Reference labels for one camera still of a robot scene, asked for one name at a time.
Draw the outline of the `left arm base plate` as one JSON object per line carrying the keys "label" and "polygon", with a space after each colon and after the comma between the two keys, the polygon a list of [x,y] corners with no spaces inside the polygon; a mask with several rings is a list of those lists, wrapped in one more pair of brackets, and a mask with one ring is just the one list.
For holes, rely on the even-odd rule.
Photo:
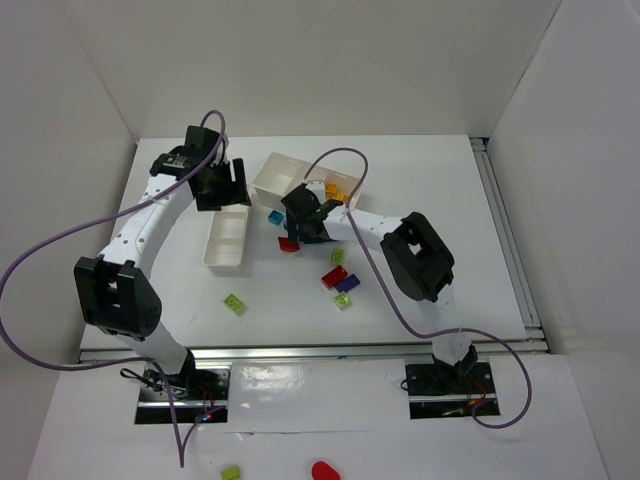
{"label": "left arm base plate", "polygon": [[[140,383],[134,423],[137,425],[170,424],[172,417],[167,390],[159,374],[145,369],[143,374],[122,369],[123,378]],[[204,424],[228,421],[228,398],[231,380],[229,367],[197,370],[189,387],[172,386],[178,424],[191,424],[200,418]]]}

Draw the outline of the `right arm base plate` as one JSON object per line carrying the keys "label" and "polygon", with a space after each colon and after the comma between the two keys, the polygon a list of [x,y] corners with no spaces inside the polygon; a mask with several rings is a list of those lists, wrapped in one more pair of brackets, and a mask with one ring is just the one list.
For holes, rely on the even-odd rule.
{"label": "right arm base plate", "polygon": [[433,363],[405,365],[400,388],[408,395],[411,420],[499,416],[500,407],[488,362],[479,362],[460,382],[446,384]]}

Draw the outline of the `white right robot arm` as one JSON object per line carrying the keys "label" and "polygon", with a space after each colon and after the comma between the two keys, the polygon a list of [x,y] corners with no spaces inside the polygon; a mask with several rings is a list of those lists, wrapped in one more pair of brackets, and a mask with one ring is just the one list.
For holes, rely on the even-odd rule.
{"label": "white right robot arm", "polygon": [[[431,342],[438,386],[446,393],[466,386],[478,355],[455,319],[455,260],[423,214],[390,217],[353,209],[349,201],[320,201],[306,183],[291,190],[281,203],[293,242],[357,242],[401,325],[413,337]],[[384,256],[397,288],[416,303],[432,328],[430,332],[419,332],[403,317],[372,251]]]}

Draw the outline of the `small teal square brick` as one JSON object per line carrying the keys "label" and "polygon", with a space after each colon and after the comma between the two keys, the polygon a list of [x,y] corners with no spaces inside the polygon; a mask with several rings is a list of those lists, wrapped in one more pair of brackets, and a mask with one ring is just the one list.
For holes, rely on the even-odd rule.
{"label": "small teal square brick", "polygon": [[284,220],[284,215],[276,210],[272,210],[268,215],[268,221],[276,226],[279,226]]}

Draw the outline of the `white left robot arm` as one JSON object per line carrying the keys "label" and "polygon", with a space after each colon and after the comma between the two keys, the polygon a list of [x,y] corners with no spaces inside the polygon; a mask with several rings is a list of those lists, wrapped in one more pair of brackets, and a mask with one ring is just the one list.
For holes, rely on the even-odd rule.
{"label": "white left robot arm", "polygon": [[83,318],[149,359],[153,378],[185,393],[198,380],[192,352],[161,322],[162,301],[150,283],[159,251],[190,206],[199,211],[250,205],[242,159],[226,156],[222,132],[191,125],[183,144],[160,155],[134,212],[94,258],[82,257],[74,279]]}

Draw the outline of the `narrow white divided tray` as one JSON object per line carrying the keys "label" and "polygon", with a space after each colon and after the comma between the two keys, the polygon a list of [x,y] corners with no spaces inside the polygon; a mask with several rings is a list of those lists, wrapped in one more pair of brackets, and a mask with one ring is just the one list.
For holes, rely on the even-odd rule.
{"label": "narrow white divided tray", "polygon": [[242,269],[250,213],[245,205],[214,213],[204,251],[204,264],[214,274],[237,274]]}

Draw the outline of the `yellow curved striped brick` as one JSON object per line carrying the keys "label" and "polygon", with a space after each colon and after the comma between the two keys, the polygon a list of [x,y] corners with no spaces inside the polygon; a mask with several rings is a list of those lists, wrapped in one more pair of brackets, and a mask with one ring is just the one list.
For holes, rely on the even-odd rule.
{"label": "yellow curved striped brick", "polygon": [[333,182],[329,182],[325,186],[325,199],[326,200],[336,200],[345,204],[349,198],[349,195],[346,192],[343,192],[340,187]]}

